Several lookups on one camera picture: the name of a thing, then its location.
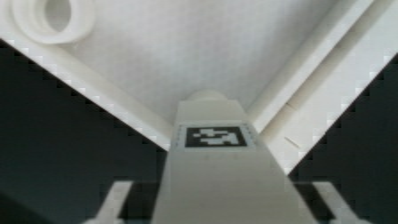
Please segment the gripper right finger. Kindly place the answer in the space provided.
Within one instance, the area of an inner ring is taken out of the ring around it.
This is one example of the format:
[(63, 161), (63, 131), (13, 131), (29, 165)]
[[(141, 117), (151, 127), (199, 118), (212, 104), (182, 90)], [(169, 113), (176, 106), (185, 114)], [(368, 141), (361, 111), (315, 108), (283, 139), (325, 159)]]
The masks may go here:
[(313, 186), (334, 214), (331, 224), (373, 224), (356, 215), (333, 183), (315, 182)]

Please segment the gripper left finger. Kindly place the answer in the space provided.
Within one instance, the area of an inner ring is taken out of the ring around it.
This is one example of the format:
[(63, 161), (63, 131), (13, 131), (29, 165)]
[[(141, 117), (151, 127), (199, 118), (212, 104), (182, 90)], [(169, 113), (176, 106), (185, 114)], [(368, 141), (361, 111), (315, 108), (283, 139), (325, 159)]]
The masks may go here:
[(107, 193), (96, 216), (82, 224), (125, 224), (119, 217), (132, 190), (132, 181), (116, 181)]

